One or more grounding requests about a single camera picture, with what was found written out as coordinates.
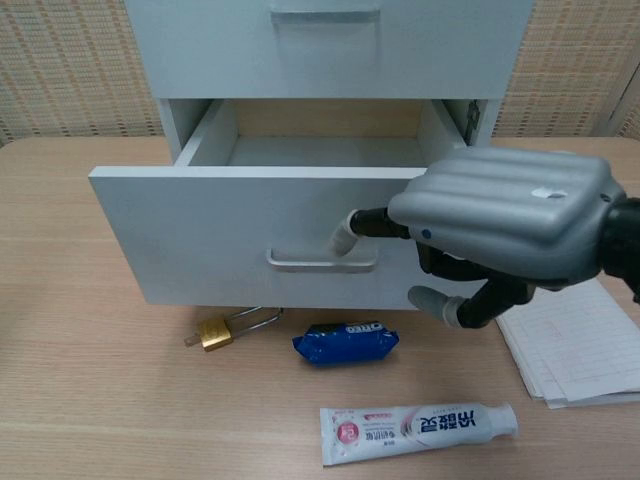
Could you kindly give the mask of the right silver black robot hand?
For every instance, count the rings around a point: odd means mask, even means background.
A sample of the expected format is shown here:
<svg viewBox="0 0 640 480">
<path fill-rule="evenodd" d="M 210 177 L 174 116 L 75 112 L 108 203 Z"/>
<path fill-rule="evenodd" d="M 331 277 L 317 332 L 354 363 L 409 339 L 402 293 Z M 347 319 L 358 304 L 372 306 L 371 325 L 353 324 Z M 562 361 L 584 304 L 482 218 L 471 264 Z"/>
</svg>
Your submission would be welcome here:
<svg viewBox="0 0 640 480">
<path fill-rule="evenodd" d="M 364 238 L 415 243 L 421 269 L 480 283 L 469 298 L 414 286 L 409 301 L 453 328 L 479 329 L 599 274 L 639 288 L 639 202 L 597 156 L 502 148 L 455 150 L 382 208 L 351 211 L 329 251 Z"/>
</svg>

